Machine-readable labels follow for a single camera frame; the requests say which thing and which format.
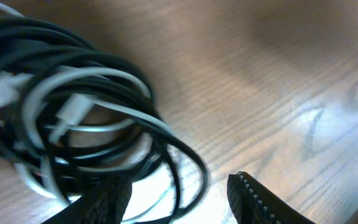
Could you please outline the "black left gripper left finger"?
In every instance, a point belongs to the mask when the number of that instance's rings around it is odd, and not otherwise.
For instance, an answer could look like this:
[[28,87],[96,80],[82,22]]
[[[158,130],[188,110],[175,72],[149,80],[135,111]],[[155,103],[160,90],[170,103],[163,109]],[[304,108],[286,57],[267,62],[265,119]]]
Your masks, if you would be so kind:
[[131,195],[129,175],[110,176],[42,224],[120,224]]

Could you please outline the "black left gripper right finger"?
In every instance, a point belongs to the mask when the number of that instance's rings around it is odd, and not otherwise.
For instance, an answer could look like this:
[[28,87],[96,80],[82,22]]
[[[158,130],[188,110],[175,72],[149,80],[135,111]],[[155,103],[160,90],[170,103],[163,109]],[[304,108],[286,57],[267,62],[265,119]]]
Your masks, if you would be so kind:
[[313,224],[247,172],[229,175],[227,199],[238,224]]

